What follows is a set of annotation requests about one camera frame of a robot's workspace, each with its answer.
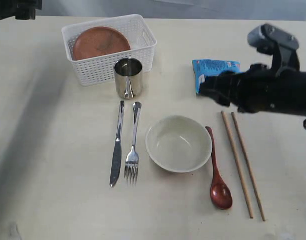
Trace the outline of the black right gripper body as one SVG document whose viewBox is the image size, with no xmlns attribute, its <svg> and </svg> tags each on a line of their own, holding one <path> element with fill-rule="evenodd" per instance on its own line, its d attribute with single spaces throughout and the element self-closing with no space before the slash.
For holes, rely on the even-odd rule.
<svg viewBox="0 0 306 240">
<path fill-rule="evenodd" d="M 275 74 L 252 66 L 230 76 L 228 99 L 247 113 L 306 116 L 306 72 L 285 69 Z"/>
</svg>

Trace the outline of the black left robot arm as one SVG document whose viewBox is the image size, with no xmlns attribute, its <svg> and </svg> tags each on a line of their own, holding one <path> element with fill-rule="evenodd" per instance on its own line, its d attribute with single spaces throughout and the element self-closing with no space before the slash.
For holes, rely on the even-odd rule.
<svg viewBox="0 0 306 240">
<path fill-rule="evenodd" d="M 34 20 L 36 10 L 42 9 L 42 0 L 0 0 L 0 20 Z"/>
</svg>

